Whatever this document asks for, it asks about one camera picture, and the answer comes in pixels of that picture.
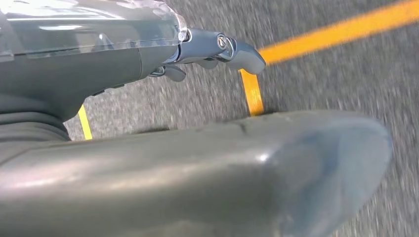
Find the orange painted stripe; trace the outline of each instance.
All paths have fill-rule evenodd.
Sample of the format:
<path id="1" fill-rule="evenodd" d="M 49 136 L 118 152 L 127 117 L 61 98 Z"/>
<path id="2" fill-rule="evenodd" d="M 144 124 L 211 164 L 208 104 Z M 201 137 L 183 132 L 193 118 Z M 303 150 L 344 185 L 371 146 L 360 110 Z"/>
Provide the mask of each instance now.
<path id="1" fill-rule="evenodd" d="M 251 116 L 256 116 L 263 113 L 262 96 L 260 95 L 259 83 L 257 76 L 252 75 L 245 70 L 240 70 L 243 79 L 243 86 L 245 87 L 246 99 Z"/>
<path id="2" fill-rule="evenodd" d="M 401 1 L 260 50 L 268 64 L 364 38 L 419 20 L 419 0 Z"/>

